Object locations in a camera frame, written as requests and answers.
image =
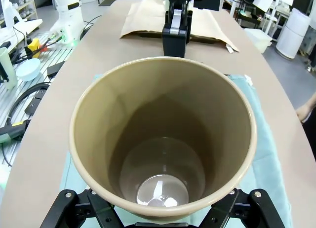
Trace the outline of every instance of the light blue cloth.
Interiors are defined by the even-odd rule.
[[[277,149],[269,125],[264,119],[256,90],[249,84],[249,80],[244,76],[229,76],[229,78],[243,91],[251,104],[256,117],[258,130],[257,151],[251,167],[240,183],[240,188],[246,193],[254,189],[266,190],[282,218],[285,227],[292,228],[291,206],[284,188],[280,162],[277,157]],[[71,189],[80,193],[85,188],[86,183],[77,172],[68,153],[60,190]],[[194,226],[199,226],[209,209],[210,207],[204,208],[189,217],[175,222],[186,222]],[[125,226],[136,222],[150,222],[121,208],[115,207],[115,210]],[[96,228],[99,226],[95,218],[90,218],[87,219],[82,227]],[[240,220],[230,219],[226,227],[243,228],[244,226]]]

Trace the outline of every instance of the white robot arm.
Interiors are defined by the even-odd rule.
[[[60,43],[75,43],[84,28],[81,0],[55,0],[55,2],[59,18],[50,31],[56,36],[64,36]]]

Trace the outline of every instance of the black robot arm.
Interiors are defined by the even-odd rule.
[[[191,0],[169,0],[169,10],[165,14],[162,43],[165,56],[184,58],[186,45],[190,41],[192,11],[188,11]],[[219,10],[220,0],[194,0],[194,7]]]
[[[85,219],[96,217],[101,228],[125,228],[114,206],[92,190],[76,194],[63,190],[57,196],[40,228],[79,228]],[[246,228],[284,228],[269,195],[264,190],[250,194],[234,189],[212,205],[198,228],[224,228],[229,218],[238,218]],[[126,228],[197,228],[187,223],[136,223]]]

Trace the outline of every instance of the white cylinder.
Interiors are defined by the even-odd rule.
[[[308,16],[294,8],[286,22],[286,26],[296,34],[304,37],[310,22],[311,19]]]
[[[4,85],[8,90],[10,90],[17,85],[18,80],[16,78],[7,48],[0,49],[0,63],[2,64],[9,79],[9,81],[5,82]]]
[[[294,59],[303,38],[285,26],[277,40],[276,49],[287,58]]]
[[[311,19],[311,22],[310,22],[311,28],[316,30],[316,0],[313,1],[312,10],[309,17]]]
[[[277,39],[276,49],[287,58],[294,59],[310,21],[308,16],[294,8]]]

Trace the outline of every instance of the beige cup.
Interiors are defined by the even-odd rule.
[[[195,61],[157,57],[107,72],[73,113],[70,149],[87,184],[115,206],[172,221],[226,196],[256,149],[243,93]]]

